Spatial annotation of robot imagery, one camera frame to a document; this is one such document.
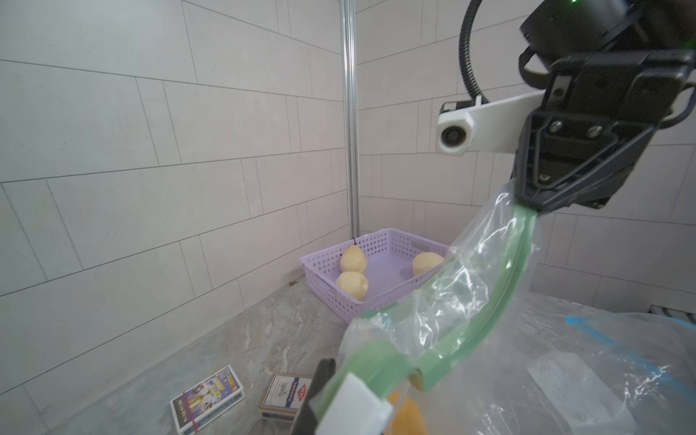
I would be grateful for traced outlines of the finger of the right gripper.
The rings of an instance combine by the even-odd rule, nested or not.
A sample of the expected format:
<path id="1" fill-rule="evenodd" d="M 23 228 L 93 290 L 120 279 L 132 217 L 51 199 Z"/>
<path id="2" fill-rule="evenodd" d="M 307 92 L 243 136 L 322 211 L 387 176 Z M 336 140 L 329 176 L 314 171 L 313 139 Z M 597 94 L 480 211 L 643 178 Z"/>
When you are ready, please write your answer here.
<path id="1" fill-rule="evenodd" d="M 652 124 L 535 110 L 519 138 L 516 199 L 541 214 L 574 204 L 603 208 L 655 133 Z"/>

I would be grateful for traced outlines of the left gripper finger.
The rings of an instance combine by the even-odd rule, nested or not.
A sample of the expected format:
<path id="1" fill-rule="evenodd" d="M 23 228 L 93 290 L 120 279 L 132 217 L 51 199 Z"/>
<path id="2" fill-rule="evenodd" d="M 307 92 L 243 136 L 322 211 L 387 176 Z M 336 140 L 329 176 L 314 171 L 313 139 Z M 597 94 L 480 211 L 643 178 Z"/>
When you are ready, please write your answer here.
<path id="1" fill-rule="evenodd" d="M 304 399 L 304 404 L 297 413 L 293 422 L 291 435 L 315 435 L 318 420 L 312 408 L 315 398 L 322 393 L 324 386 L 331 380 L 336 371 L 336 360 L 333 358 L 322 359 L 312 376 L 308 394 Z"/>

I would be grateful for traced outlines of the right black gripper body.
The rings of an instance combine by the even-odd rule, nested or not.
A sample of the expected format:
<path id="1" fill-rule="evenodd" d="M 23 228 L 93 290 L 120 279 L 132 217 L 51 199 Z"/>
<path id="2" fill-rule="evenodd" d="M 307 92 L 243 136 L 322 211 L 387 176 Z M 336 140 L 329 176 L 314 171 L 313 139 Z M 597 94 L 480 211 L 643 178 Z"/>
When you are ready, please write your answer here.
<path id="1" fill-rule="evenodd" d="M 694 50 L 569 54 L 542 79 L 536 141 L 650 141 L 687 117 L 670 116 L 695 68 Z"/>

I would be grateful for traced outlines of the orange yellow pear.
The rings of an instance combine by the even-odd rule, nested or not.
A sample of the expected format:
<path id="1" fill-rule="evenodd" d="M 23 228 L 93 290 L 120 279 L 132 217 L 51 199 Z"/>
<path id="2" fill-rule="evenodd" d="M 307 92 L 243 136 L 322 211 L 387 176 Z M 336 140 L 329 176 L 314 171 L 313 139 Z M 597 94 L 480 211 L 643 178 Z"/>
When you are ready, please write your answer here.
<path id="1" fill-rule="evenodd" d="M 393 391 L 388 397 L 393 406 L 393 418 L 384 434 L 427 435 L 428 428 L 418 403 L 408 393 Z"/>

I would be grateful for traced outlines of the clear bag green zip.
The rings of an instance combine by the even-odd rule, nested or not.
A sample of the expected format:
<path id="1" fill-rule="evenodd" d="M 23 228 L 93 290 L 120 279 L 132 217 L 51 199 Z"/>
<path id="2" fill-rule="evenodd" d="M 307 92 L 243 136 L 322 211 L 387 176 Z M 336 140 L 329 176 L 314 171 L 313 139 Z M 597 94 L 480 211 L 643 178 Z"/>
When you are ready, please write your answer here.
<path id="1" fill-rule="evenodd" d="M 408 393 L 437 425 L 475 433 L 537 263 L 538 214 L 509 181 L 401 301 L 349 324 L 337 368 L 315 401 L 320 434 L 383 434 L 388 397 Z"/>

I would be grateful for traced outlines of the clear bag blue zip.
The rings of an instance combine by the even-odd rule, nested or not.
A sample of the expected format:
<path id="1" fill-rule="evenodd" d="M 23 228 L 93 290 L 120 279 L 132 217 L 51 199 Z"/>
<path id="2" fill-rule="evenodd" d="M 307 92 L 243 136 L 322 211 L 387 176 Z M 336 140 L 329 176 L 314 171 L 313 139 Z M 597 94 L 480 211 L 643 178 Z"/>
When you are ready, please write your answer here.
<path id="1" fill-rule="evenodd" d="M 420 402 L 432 434 L 692 434 L 695 328 L 531 295 Z"/>

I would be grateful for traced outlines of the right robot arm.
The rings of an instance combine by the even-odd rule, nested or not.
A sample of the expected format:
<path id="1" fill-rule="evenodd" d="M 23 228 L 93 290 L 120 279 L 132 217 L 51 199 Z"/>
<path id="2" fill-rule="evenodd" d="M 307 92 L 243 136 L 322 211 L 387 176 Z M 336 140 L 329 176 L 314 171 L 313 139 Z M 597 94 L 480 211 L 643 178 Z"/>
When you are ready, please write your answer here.
<path id="1" fill-rule="evenodd" d="M 531 93 L 490 101 L 471 61 L 471 2 L 460 27 L 464 101 L 440 107 L 445 154 L 513 152 L 516 213 L 533 220 L 579 205 L 599 210 L 625 185 L 656 132 L 694 112 L 692 1 L 545 1 L 520 31 L 518 71 Z"/>

